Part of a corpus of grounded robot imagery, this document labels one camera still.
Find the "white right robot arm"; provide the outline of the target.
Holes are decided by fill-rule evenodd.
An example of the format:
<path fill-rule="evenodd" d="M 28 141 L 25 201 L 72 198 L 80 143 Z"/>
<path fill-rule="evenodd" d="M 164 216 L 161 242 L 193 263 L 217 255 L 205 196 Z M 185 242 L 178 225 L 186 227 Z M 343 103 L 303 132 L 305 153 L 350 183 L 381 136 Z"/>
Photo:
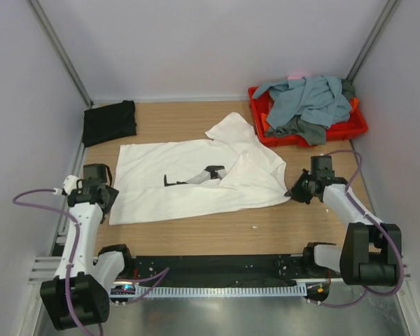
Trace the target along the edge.
<path fill-rule="evenodd" d="M 346 225 L 341 248 L 320 242 L 307 245 L 307 255 L 301 260 L 307 276 L 317 277 L 330 269 L 348 285 L 388 286 L 395 290 L 401 286 L 404 266 L 400 228 L 383 222 L 367 209 L 354 195 L 351 182 L 336 176 L 331 156 L 312 156 L 310 169 L 302 171 L 286 196 L 305 204 L 316 198 Z"/>

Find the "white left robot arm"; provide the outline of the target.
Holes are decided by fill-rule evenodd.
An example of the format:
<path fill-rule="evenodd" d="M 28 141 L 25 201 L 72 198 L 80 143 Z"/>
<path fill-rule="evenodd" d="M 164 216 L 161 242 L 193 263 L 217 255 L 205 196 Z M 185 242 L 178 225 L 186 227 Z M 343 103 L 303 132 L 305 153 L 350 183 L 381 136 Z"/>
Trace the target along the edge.
<path fill-rule="evenodd" d="M 53 279 L 41 284 L 41 298 L 56 330 L 101 326 L 109 317 L 109 294 L 116 278 L 133 275 L 134 262 L 124 244 L 94 255 L 99 226 L 118 196 L 110 168 L 87 164 L 83 177 L 64 180 L 69 231 Z"/>

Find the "white t-shirt with print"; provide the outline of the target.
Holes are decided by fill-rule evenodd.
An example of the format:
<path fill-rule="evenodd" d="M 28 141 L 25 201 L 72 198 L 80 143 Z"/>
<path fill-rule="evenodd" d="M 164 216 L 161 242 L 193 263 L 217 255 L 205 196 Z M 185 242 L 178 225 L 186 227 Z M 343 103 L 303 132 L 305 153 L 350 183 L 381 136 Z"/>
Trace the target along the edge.
<path fill-rule="evenodd" d="M 232 112 L 205 139 L 122 145 L 110 225 L 168 221 L 287 202 L 286 162 Z"/>

